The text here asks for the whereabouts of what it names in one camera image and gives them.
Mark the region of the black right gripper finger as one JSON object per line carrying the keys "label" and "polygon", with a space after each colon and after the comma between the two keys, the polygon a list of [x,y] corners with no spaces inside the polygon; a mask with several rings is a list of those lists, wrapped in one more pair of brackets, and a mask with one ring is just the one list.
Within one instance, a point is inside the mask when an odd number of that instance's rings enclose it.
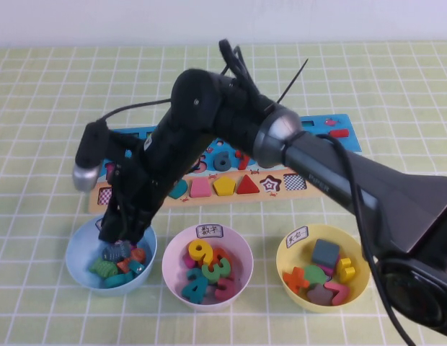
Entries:
{"label": "black right gripper finger", "polygon": [[110,205],[102,218],[98,239],[105,242],[128,240],[128,215],[125,205]]}
{"label": "black right gripper finger", "polygon": [[129,203],[126,206],[126,214],[128,222],[126,239],[131,244],[137,244],[151,225],[152,210],[148,205]]}

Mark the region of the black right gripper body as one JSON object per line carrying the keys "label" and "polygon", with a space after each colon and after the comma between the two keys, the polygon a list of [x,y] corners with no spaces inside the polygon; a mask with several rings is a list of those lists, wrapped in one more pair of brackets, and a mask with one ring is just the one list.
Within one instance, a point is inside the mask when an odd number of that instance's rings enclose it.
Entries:
{"label": "black right gripper body", "polygon": [[110,210],[156,213],[206,149],[206,121],[165,117],[148,138],[112,131],[110,143],[121,152],[110,157],[120,166],[110,179]]}

